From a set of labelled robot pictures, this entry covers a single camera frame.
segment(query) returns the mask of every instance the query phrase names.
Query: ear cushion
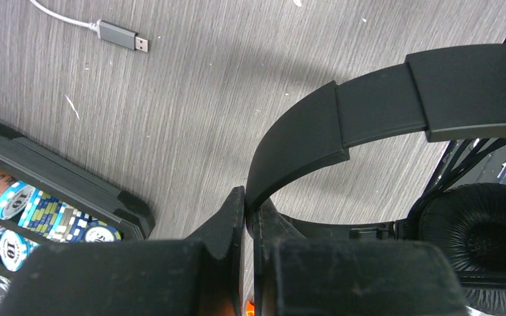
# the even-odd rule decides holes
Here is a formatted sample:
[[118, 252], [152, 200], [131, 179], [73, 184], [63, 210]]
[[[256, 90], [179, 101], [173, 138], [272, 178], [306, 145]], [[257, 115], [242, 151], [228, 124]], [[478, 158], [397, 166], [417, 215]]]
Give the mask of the ear cushion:
[[[436, 245], [455, 271], [506, 272], [506, 185], [448, 190], [420, 218], [420, 239]], [[464, 289], [470, 307], [506, 315], [506, 291]]]

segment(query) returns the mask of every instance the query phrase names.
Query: orange object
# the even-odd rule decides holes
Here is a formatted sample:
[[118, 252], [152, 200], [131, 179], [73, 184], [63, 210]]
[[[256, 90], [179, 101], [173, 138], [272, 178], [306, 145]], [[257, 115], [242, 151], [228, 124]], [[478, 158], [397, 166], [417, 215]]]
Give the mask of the orange object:
[[255, 316], [255, 305], [251, 303], [250, 300], [247, 300], [247, 306], [245, 307], [245, 314], [247, 316]]

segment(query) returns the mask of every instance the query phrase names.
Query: gray wooden table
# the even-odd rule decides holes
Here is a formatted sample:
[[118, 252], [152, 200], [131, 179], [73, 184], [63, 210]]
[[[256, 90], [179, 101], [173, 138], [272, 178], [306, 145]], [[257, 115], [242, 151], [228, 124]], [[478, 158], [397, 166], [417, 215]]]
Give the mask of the gray wooden table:
[[[246, 181], [272, 123], [321, 85], [403, 62], [407, 53], [506, 35], [506, 1], [55, 0], [80, 20], [138, 30], [139, 53], [0, 0], [0, 121], [155, 211], [152, 238], [188, 235]], [[72, 100], [78, 119], [66, 97]], [[413, 134], [362, 145], [273, 200], [324, 223], [398, 219], [444, 144]], [[246, 256], [246, 289], [252, 257]]]

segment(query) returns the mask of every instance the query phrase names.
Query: usb plug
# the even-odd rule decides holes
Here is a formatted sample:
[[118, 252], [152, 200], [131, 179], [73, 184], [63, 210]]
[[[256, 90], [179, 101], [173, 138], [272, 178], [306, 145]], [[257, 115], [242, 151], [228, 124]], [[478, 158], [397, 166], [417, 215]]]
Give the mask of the usb plug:
[[99, 20], [97, 23], [98, 37], [104, 41], [114, 43], [132, 50], [148, 52], [148, 40], [139, 38], [137, 33], [108, 21]]

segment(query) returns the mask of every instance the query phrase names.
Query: black headphones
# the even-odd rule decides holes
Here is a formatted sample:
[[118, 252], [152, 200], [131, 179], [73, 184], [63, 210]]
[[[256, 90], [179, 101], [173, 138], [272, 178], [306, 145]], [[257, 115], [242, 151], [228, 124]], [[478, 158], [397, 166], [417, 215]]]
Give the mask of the black headphones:
[[350, 147], [421, 131], [429, 142], [482, 141], [458, 166], [447, 167], [449, 176], [424, 192], [406, 219], [329, 225], [282, 217], [305, 237], [332, 233], [435, 244], [457, 272], [469, 305], [506, 315], [506, 186], [450, 189], [506, 145], [506, 45], [408, 55], [404, 64], [340, 86], [331, 82], [299, 101], [268, 130], [254, 154], [246, 186], [249, 233], [254, 237], [253, 217], [261, 205], [288, 183], [348, 160]]

